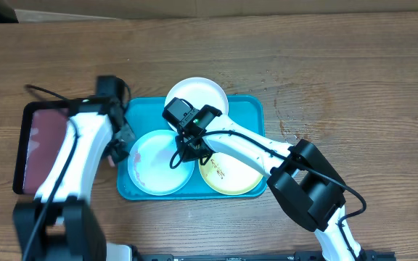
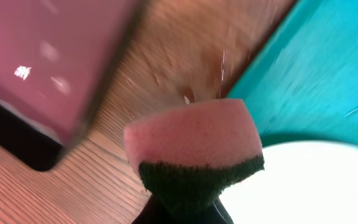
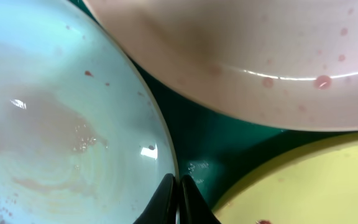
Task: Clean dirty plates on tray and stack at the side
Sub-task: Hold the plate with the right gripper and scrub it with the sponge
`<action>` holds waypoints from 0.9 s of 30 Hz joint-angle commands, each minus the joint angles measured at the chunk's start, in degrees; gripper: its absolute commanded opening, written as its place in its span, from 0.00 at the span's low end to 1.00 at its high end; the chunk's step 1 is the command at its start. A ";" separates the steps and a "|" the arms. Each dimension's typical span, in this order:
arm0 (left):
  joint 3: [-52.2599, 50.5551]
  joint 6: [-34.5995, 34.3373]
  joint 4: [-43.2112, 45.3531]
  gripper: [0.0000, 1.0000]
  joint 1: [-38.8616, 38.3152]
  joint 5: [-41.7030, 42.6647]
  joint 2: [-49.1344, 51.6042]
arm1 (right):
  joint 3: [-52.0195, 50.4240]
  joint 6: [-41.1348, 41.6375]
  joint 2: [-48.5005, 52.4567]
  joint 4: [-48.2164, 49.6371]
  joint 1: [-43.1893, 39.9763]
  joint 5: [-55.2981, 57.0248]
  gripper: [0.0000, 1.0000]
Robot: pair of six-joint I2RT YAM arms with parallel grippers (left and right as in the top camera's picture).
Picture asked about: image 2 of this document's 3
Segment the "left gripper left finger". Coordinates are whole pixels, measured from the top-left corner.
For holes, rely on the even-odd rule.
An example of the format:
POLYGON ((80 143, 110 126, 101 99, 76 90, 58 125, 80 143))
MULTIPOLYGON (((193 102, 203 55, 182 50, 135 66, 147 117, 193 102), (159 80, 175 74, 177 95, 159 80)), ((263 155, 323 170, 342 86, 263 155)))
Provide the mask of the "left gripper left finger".
POLYGON ((177 224, 160 200, 152 194, 132 224, 177 224))

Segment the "light blue round plate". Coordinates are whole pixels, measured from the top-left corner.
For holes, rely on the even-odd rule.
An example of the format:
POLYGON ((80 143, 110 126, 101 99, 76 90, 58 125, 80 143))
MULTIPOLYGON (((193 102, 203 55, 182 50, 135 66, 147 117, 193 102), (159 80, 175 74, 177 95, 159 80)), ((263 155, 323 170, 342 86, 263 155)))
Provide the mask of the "light blue round plate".
POLYGON ((299 141, 263 153, 264 169, 220 196, 234 223, 358 223, 358 146, 299 141))

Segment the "green and pink sponge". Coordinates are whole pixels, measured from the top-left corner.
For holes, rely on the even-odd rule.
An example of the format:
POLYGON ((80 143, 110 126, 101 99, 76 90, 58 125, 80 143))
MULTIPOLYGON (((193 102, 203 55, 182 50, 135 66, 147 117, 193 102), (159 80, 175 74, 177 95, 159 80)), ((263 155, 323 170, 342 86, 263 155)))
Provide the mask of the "green and pink sponge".
POLYGON ((264 168, 262 143, 242 100, 171 108, 128 124, 127 158, 173 215, 192 216, 264 168))

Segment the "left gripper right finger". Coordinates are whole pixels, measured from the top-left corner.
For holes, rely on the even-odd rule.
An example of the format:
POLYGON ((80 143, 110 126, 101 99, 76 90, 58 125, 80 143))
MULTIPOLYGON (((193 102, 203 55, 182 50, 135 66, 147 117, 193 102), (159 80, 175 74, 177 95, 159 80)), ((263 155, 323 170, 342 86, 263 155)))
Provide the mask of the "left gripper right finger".
POLYGON ((197 224, 234 224, 234 222, 220 199, 217 198, 199 214, 197 224))

